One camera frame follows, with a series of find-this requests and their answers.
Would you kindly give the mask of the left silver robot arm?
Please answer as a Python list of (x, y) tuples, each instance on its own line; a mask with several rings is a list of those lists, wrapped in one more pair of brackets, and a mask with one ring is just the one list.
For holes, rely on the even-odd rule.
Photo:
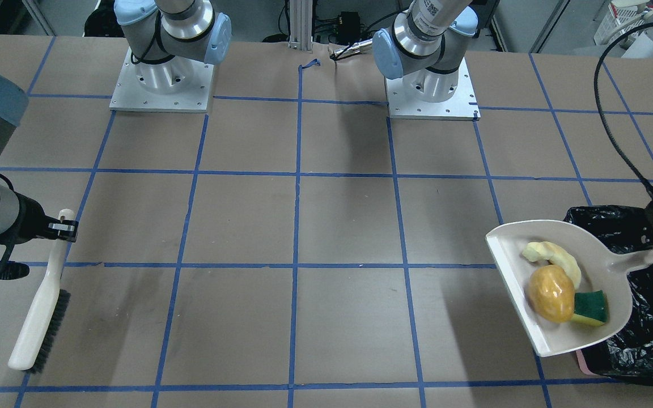
[[(444, 119), (464, 106), (468, 108), (465, 118), (477, 118), (479, 114), (471, 108), (470, 101), (455, 107), (450, 103), (469, 83), (464, 56), (477, 26), (478, 16), (467, 1), (414, 1), (406, 10), (397, 12), (390, 28), (376, 31), (371, 50), (384, 77), (389, 111)], [(650, 196), (646, 217), (653, 230), (653, 186), (618, 145), (599, 93), (600, 70), (609, 52), (632, 34), (651, 28), (653, 22), (638, 25), (609, 43), (596, 63), (592, 86), (597, 113), (609, 141)]]

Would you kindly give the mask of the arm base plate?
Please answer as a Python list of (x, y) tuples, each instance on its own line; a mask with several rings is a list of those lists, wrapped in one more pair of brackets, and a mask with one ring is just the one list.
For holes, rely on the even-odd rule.
[(160, 65), (134, 63), (127, 51), (109, 108), (119, 112), (207, 113), (215, 65), (174, 57)]
[(384, 80), (389, 118), (405, 120), (478, 121), (480, 108), (465, 59), (448, 74), (423, 69)]

